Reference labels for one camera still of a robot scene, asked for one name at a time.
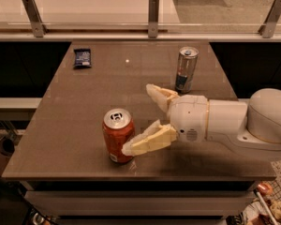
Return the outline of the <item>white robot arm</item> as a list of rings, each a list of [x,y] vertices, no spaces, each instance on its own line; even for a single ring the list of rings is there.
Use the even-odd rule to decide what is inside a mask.
[[[139,156],[173,142],[216,142],[246,157],[281,160],[281,90],[258,90],[247,101],[183,95],[148,84],[146,91],[169,122],[159,121],[123,145],[126,156]]]

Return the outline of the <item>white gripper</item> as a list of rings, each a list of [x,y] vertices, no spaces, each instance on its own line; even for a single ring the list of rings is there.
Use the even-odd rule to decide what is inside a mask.
[[[168,147],[177,140],[177,134],[178,140],[183,143],[200,143],[204,139],[208,108],[206,97],[179,97],[173,90],[150,83],[146,85],[146,92],[162,112],[168,112],[170,124],[161,125],[159,120],[154,121],[142,134],[123,145],[125,156],[135,157]]]

